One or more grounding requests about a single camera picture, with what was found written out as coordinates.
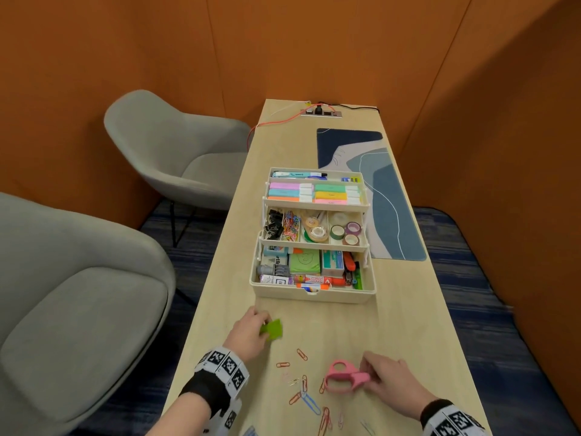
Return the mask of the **blue patterned desk mat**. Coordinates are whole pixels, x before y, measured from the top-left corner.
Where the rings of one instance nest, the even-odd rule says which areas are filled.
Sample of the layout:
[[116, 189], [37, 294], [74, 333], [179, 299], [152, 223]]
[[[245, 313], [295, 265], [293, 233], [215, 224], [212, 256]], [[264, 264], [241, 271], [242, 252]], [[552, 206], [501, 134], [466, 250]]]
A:
[[415, 216], [381, 132], [318, 128], [316, 137], [318, 168], [334, 181], [359, 177], [367, 188], [366, 235], [372, 256], [425, 261]]

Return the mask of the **large green sticky note block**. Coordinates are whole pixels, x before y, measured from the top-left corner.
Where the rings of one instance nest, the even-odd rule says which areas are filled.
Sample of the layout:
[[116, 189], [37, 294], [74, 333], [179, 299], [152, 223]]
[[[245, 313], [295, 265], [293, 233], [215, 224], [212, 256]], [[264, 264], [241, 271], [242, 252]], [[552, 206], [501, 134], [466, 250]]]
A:
[[301, 249], [301, 252], [289, 254], [289, 272], [291, 274], [321, 274], [320, 251], [318, 249]]

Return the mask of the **white marker wristband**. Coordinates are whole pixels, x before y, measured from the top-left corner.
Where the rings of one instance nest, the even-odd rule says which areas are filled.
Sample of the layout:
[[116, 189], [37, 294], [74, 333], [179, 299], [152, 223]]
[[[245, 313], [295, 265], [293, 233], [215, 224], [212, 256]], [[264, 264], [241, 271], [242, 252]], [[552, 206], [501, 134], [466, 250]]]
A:
[[456, 405], [447, 405], [430, 417], [422, 436], [490, 436], [472, 416]]
[[242, 408], [239, 397], [250, 379], [243, 361], [231, 350], [218, 346], [208, 351], [196, 365], [194, 378], [199, 374], [215, 375], [228, 392], [228, 407], [219, 407], [204, 428], [203, 436], [228, 436]]

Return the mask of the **white tiered organizer box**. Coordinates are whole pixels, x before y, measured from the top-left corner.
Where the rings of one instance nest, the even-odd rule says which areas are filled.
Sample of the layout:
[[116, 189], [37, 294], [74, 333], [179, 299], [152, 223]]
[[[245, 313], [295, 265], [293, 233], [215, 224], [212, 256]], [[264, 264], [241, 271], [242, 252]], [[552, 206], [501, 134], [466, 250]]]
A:
[[[260, 297], [266, 298], [278, 298], [278, 299], [294, 299], [294, 300], [312, 300], [317, 302], [338, 302], [338, 303], [364, 303], [367, 300], [373, 298], [376, 295], [376, 278], [373, 268], [372, 254], [369, 247], [369, 242], [366, 235], [367, 218], [366, 214], [370, 209], [370, 205], [367, 201], [367, 188], [360, 183], [355, 183], [360, 187], [362, 192], [362, 198], [364, 199], [363, 205], [322, 205], [315, 203], [298, 203], [298, 202], [283, 202], [280, 200], [270, 200], [265, 198], [266, 191], [268, 189], [268, 184], [274, 181], [281, 182], [307, 182], [316, 183], [318, 181], [324, 181], [327, 183], [344, 183], [341, 181], [330, 180], [329, 176], [327, 180], [313, 180], [305, 179], [300, 180], [296, 178], [272, 178], [271, 174], [273, 171], [306, 171], [306, 172], [320, 172], [326, 173], [324, 170], [315, 169], [293, 169], [293, 168], [271, 168], [267, 182], [265, 184], [265, 192], [262, 199], [263, 208], [263, 227], [258, 234], [255, 257], [253, 259], [253, 265], [251, 268], [250, 283], [254, 288], [255, 294]], [[264, 233], [264, 222], [269, 209], [281, 209], [284, 213], [288, 210], [292, 210], [298, 213], [301, 217], [300, 224], [300, 240], [297, 242], [285, 242], [281, 240], [265, 240], [263, 238]], [[343, 244], [342, 240], [337, 241], [330, 237], [330, 221], [329, 212], [345, 212], [347, 213], [351, 221], [358, 222], [362, 227], [362, 232], [359, 234], [359, 246], [346, 246]], [[306, 216], [321, 217], [322, 226], [328, 229], [329, 238], [327, 243], [316, 243], [310, 241], [308, 236], [306, 236], [307, 227], [303, 224], [303, 219]], [[333, 278], [330, 288], [326, 291], [319, 292], [307, 292], [301, 288], [297, 288], [296, 284], [294, 286], [282, 286], [282, 285], [266, 285], [260, 284], [260, 276], [257, 273], [256, 267], [260, 264], [260, 259], [262, 257], [263, 246], [284, 246], [289, 248], [289, 254], [293, 252], [301, 252], [301, 249], [318, 249], [320, 251], [320, 261], [321, 261], [321, 251], [322, 250], [341, 250], [349, 251], [356, 265], [361, 271], [361, 280], [363, 284], [363, 290], [355, 290], [352, 286], [353, 274], [350, 272], [345, 272], [342, 278]]]

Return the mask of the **pile of black binder clips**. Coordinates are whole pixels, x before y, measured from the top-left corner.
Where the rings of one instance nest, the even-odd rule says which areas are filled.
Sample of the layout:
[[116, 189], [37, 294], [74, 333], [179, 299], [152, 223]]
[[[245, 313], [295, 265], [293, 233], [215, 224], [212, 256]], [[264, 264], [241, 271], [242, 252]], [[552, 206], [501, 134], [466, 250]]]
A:
[[283, 220], [284, 212], [281, 209], [269, 209], [264, 222], [264, 235], [265, 240], [280, 240], [281, 235], [284, 231]]

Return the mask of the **green sticky note pad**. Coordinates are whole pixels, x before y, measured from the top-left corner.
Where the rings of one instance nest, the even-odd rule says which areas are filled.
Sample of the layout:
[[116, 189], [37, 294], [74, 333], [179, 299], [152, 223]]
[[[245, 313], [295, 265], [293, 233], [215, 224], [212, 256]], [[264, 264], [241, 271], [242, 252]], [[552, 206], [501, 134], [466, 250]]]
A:
[[275, 319], [271, 322], [266, 322], [260, 327], [260, 335], [265, 335], [267, 341], [274, 341], [283, 336], [283, 327], [280, 319]]

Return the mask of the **white blue small box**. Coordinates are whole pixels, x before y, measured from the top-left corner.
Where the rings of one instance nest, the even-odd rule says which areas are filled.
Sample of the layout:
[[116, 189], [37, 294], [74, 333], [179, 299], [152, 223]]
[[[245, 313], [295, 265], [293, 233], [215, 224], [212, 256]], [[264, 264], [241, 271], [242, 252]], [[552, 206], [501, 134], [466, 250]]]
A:
[[263, 246], [261, 265], [288, 265], [289, 248], [284, 246]]

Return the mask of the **table power socket panel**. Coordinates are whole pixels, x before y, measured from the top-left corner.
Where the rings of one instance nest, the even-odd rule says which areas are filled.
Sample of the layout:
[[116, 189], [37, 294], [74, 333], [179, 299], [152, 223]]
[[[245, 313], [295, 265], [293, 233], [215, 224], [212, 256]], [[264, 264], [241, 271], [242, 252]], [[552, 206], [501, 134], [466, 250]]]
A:
[[325, 108], [323, 105], [313, 105], [308, 109], [301, 110], [301, 117], [317, 117], [317, 118], [342, 118], [342, 112], [330, 108]]

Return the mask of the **scattered coloured paper clips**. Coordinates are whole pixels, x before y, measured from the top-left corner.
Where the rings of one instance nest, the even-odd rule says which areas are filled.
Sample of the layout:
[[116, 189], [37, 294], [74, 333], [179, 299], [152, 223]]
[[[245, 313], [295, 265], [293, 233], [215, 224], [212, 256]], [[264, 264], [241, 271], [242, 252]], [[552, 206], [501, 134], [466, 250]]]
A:
[[[320, 394], [324, 394], [326, 392], [326, 390], [323, 387], [323, 381], [322, 381], [320, 388], [318, 390]], [[289, 400], [289, 404], [292, 405], [292, 404], [296, 403], [298, 400], [303, 401], [303, 403], [309, 408], [309, 410], [311, 410], [317, 417], [321, 418], [320, 425], [318, 427], [317, 436], [325, 436], [325, 433], [327, 432], [327, 430], [330, 431], [332, 429], [332, 419], [330, 416], [330, 409], [329, 409], [329, 407], [326, 407], [326, 406], [319, 407], [317, 405], [316, 401], [309, 395], [308, 388], [307, 388], [307, 377], [305, 375], [301, 379], [301, 390], [299, 391], [299, 393], [294, 395], [293, 398], [291, 398]], [[249, 427], [245, 431], [243, 436], [309, 436], [307, 433], [303, 432], [302, 427], [300, 428], [301, 431], [297, 435], [290, 434], [289, 433], [290, 430], [284, 426], [282, 427], [282, 429], [285, 430], [286, 433], [275, 435], [273, 432], [271, 432], [268, 435], [259, 435], [254, 427]]]

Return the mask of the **heap of boxed paper clips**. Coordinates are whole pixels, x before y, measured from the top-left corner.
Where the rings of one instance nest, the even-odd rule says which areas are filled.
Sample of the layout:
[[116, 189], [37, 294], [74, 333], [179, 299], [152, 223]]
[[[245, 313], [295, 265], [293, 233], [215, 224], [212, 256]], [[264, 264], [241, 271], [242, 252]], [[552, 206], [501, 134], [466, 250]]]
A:
[[301, 217], [298, 213], [288, 210], [284, 213], [282, 219], [281, 241], [297, 242], [300, 240]]

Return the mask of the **person's left forearm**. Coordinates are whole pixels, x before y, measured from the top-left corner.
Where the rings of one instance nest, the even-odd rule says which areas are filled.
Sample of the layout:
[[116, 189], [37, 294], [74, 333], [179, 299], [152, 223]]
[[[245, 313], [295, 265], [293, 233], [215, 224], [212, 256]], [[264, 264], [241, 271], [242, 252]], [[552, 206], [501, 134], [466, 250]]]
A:
[[198, 394], [180, 395], [145, 436], [202, 436], [211, 408]]

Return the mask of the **person's right hand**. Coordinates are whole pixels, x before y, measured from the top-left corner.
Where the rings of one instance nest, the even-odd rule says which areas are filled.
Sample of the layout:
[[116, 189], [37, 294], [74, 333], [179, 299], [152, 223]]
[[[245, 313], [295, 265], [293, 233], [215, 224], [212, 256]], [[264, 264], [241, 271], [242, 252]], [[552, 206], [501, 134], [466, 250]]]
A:
[[402, 416], [419, 421], [423, 408], [437, 399], [411, 372], [403, 359], [386, 357], [383, 387], [362, 387]]

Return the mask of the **pink scissors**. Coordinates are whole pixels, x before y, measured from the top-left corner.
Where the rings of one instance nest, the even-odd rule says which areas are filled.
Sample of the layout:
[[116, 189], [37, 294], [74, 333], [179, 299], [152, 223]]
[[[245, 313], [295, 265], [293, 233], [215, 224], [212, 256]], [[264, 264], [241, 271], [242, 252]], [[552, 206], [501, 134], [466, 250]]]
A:
[[323, 387], [333, 394], [350, 394], [370, 380], [369, 373], [360, 371], [347, 360], [338, 359], [329, 367]]

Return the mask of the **teal staples box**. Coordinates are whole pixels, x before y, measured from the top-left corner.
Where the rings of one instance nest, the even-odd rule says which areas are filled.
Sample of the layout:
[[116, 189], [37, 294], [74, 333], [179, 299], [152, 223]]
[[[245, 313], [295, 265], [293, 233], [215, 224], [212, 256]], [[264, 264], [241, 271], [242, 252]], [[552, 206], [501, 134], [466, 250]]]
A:
[[322, 276], [342, 278], [345, 273], [343, 252], [341, 250], [322, 250], [320, 268]]

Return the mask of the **person's left hand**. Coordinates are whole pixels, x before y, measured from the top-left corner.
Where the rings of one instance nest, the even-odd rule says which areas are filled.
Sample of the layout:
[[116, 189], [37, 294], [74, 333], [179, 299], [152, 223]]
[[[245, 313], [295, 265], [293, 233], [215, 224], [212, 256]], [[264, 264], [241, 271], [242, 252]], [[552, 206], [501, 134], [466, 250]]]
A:
[[249, 309], [235, 322], [233, 328], [228, 333], [222, 346], [235, 355], [244, 363], [248, 364], [251, 360], [258, 357], [264, 350], [265, 344], [251, 344], [249, 339]]

